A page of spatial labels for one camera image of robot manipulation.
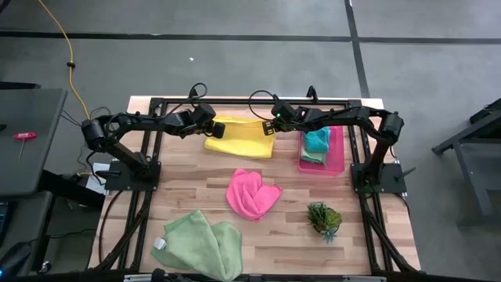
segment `yellow cloth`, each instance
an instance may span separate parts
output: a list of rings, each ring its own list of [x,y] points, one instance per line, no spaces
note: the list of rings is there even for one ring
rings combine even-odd
[[[221,139],[207,138],[207,149],[245,157],[272,157],[275,134],[265,136],[262,120],[223,114],[214,120],[225,124],[225,134]]]

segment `pink towel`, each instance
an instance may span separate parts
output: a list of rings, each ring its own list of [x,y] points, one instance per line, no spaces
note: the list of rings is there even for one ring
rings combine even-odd
[[[259,222],[281,194],[282,188],[263,184],[259,173],[237,169],[229,182],[226,200],[237,215]]]

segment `green cloth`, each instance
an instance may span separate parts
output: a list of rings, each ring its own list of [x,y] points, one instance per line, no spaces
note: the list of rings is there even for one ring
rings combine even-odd
[[[204,214],[195,211],[164,228],[167,246],[151,251],[164,266],[193,269],[220,281],[242,273],[242,234],[230,223],[209,226]]]
[[[301,144],[301,160],[312,163],[325,164],[327,153],[310,153],[305,149],[305,145]]]

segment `pink plastic bin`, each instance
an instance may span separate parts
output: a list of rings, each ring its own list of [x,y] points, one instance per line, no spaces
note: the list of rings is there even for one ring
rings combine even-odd
[[[299,163],[300,172],[319,175],[338,175],[344,171],[344,136],[342,126],[331,126],[329,136],[329,151],[326,164],[314,164],[301,160],[301,144],[303,133],[299,132]]]

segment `green leaves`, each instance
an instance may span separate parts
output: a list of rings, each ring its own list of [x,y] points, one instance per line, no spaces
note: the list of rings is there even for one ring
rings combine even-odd
[[[308,205],[308,220],[328,244],[333,241],[339,225],[343,222],[341,214],[327,207],[323,202]]]

